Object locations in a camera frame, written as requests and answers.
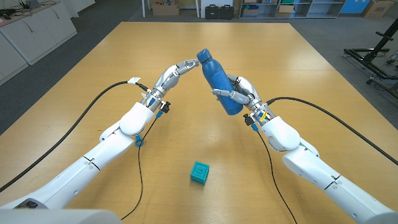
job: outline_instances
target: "white label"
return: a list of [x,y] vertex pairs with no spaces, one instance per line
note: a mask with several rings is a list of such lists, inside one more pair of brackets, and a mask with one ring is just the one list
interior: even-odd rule
[[128,83],[130,84],[136,84],[136,82],[138,82],[138,80],[140,80],[140,77],[132,77],[130,78],[130,80],[128,81]]

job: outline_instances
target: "black stand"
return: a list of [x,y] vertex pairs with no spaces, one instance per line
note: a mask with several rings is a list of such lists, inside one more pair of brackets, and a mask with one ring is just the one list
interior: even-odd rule
[[[377,53],[379,53],[379,52],[387,53],[388,51],[390,51],[390,49],[383,49],[383,47],[389,40],[394,40],[392,38],[392,36],[397,31],[398,31],[398,19],[396,19],[395,22],[392,23],[390,28],[388,28],[388,30],[384,34],[382,34],[380,32],[376,32],[376,34],[382,36],[383,39],[380,40],[380,42],[376,45],[376,47],[374,49],[344,49],[344,53],[353,57],[355,60],[357,60],[363,66],[365,66],[370,71],[372,71],[374,74],[376,74],[379,78],[388,79],[388,80],[398,80],[397,76],[392,77],[392,76],[388,75],[387,73],[385,73],[383,70],[381,70],[376,65],[372,64],[372,61],[377,56]],[[362,57],[359,54],[359,52],[367,52],[367,54],[365,55],[365,57]],[[388,87],[388,86],[382,84],[381,82],[375,80],[374,78],[371,78],[366,83],[370,84],[372,82],[378,84],[383,89],[385,89],[389,93],[391,93],[394,97],[398,98],[398,93],[397,93],[398,82],[394,86]]]

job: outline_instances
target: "yellow label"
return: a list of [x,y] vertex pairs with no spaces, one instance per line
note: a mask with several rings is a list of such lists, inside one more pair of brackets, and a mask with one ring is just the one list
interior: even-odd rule
[[264,119],[266,118],[267,114],[268,114],[268,112],[265,112],[265,113],[262,115],[262,117],[260,118],[260,122],[263,122],[263,121],[264,121]]

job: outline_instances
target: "blue panel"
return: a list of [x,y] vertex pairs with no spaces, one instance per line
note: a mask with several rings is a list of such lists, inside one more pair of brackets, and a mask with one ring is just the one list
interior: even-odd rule
[[365,0],[365,2],[362,2],[362,0],[358,0],[355,2],[355,0],[347,0],[341,13],[362,13],[370,1]]

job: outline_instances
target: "blue bottle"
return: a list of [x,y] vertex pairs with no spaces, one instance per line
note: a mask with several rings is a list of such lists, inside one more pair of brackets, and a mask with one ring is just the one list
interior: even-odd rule
[[[197,57],[202,65],[201,69],[203,74],[212,88],[228,91],[234,90],[224,72],[223,67],[220,65],[220,63],[213,59],[209,50],[203,49],[197,54]],[[236,115],[243,109],[242,104],[233,101],[231,98],[219,95],[217,98],[223,105],[226,113],[229,115]]]

